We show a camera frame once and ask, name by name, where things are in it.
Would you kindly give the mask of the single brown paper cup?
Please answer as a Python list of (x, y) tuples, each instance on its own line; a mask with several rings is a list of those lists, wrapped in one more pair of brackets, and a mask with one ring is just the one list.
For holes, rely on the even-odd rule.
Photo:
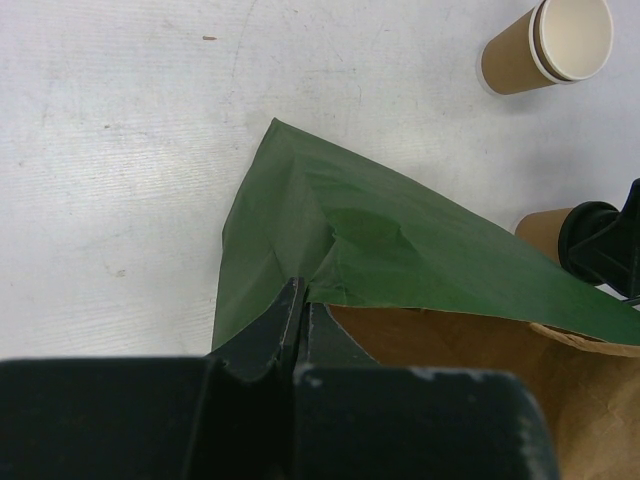
[(559, 264), (560, 230), (571, 211), (563, 208), (528, 214), (517, 224), (515, 236)]

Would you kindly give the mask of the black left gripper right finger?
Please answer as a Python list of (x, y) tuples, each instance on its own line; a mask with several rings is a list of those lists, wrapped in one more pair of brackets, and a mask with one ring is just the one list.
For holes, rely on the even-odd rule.
[(297, 370), (377, 368), (380, 364), (339, 324), (322, 303), (307, 304), (303, 313)]

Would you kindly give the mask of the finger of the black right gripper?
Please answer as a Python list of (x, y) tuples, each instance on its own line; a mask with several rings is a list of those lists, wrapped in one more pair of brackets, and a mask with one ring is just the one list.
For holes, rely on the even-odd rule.
[(620, 211), (599, 213), (597, 220), (607, 225), (571, 247), (569, 259), (627, 300), (638, 299), (639, 180), (633, 181)]

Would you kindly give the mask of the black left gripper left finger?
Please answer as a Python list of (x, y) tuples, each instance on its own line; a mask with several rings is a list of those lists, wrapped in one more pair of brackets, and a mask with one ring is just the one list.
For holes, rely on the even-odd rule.
[(293, 277), (262, 314), (207, 356), (208, 383), (291, 384), (304, 309), (305, 282)]

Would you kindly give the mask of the black plastic cup lid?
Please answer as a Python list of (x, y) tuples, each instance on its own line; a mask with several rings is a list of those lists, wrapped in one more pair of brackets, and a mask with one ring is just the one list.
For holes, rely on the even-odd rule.
[(559, 231), (558, 258), (561, 267), (589, 285), (602, 285), (603, 282), (595, 274), (570, 259), (569, 250), (608, 227), (618, 215), (615, 206), (602, 201), (588, 201), (573, 208)]

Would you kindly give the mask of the brown paper cup stack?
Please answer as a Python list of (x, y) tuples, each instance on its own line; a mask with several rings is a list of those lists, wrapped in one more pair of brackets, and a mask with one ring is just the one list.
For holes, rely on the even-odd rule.
[(541, 1), (486, 44), (478, 78), (502, 96), (576, 84), (604, 67), (613, 39), (606, 1)]

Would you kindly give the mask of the green paper bag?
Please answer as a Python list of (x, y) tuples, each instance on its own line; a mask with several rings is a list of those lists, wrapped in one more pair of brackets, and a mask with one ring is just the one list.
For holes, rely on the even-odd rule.
[(213, 343), (285, 283), (386, 365), (506, 370), (566, 479), (639, 475), (639, 314), (410, 178), (279, 120), (222, 232)]

